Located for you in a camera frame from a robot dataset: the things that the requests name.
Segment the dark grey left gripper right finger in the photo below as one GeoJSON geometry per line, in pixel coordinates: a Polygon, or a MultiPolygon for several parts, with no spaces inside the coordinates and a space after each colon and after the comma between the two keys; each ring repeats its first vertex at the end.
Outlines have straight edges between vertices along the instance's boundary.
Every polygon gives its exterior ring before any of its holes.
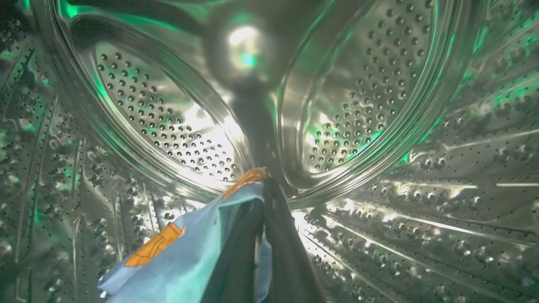
{"type": "Polygon", "coordinates": [[[304,248],[286,196],[272,177],[264,180],[264,226],[272,246],[269,303],[324,303],[325,294],[304,248]]]}

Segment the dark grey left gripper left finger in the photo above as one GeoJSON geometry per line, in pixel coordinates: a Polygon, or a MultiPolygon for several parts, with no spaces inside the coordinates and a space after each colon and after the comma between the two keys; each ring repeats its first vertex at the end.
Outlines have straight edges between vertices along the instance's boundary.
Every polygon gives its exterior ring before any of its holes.
{"type": "Polygon", "coordinates": [[[202,303],[254,303],[257,237],[263,227],[259,199],[239,205],[202,303]]]}

